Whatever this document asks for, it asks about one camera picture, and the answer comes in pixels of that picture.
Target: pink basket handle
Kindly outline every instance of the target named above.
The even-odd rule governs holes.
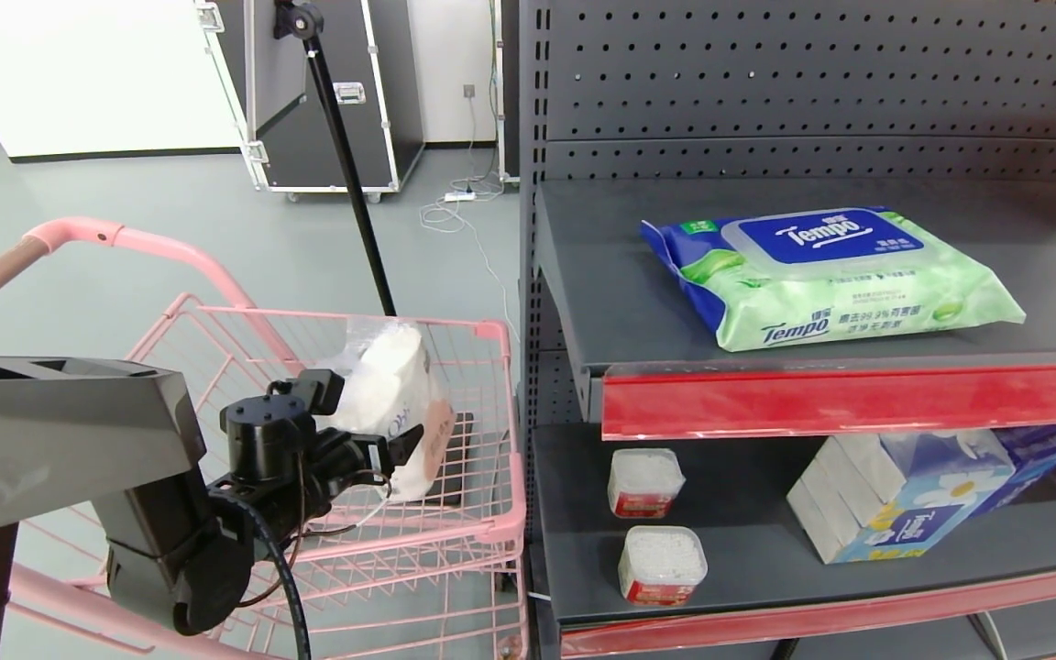
[[[30,230],[17,246],[0,256],[0,288],[5,287],[10,281],[16,279],[38,260],[73,241],[126,247],[129,250],[190,264],[205,275],[232,306],[243,309],[254,308],[250,296],[247,296],[230,272],[227,272],[226,268],[210,254],[188,243],[130,229],[117,222],[91,218],[63,218],[45,222]],[[296,362],[296,356],[288,348],[288,344],[282,341],[280,334],[276,333],[266,318],[254,315],[248,321],[277,357],[284,362]]]

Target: toilet paper roll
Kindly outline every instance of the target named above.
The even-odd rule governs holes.
[[[369,343],[352,366],[337,412],[322,426],[393,438],[419,423],[422,438],[407,464],[391,476],[391,501],[427,496],[454,430],[454,411],[431,373],[421,331],[391,325]]]
[[[428,385],[431,359],[422,334],[412,325],[393,325],[382,331],[361,354],[361,364],[393,373],[411,384]]]

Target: pink shopping basket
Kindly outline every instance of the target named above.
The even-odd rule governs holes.
[[[64,219],[25,234],[0,258],[0,287],[64,243],[86,241],[149,252],[196,267],[229,306],[180,296],[129,358],[187,379],[208,454],[206,479],[222,476],[226,435],[219,410],[264,392],[272,380],[336,356],[363,317],[257,309],[226,269],[185,243],[99,220]],[[521,657],[527,640],[520,568],[525,528],[523,463],[511,422],[511,351],[498,322],[401,319],[421,331],[432,369],[456,412],[454,433],[431,492],[386,503],[376,489],[334,502],[309,529],[350,533],[307,539],[294,573],[314,652],[322,657]],[[112,649],[168,648],[194,657],[288,657],[282,592],[235,610],[209,635],[184,638],[113,604],[107,544],[92,507],[25,521],[12,572],[11,609]],[[247,596],[275,581],[256,568]],[[350,636],[350,631],[357,635]]]

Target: case latch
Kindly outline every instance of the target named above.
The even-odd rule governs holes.
[[[252,164],[267,163],[267,150],[263,148],[263,143],[260,143],[259,139],[243,145],[243,153],[247,154],[247,161]]]
[[[360,82],[334,82],[332,92],[337,96],[337,105],[360,106],[364,103],[364,84]]]
[[[216,3],[196,3],[193,8],[197,12],[197,23],[202,25],[203,32],[226,32]]]

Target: white wall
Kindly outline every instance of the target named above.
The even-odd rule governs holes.
[[[429,143],[494,139],[488,0],[408,0]],[[476,96],[464,99],[465,83]],[[191,0],[0,0],[0,143],[12,156],[233,147]]]
[[[489,16],[488,0],[410,0],[428,143],[460,143],[472,137],[470,100],[464,99],[464,84],[475,87],[475,138],[495,139],[487,94]]]
[[[190,0],[0,0],[0,143],[12,156],[232,147]]]

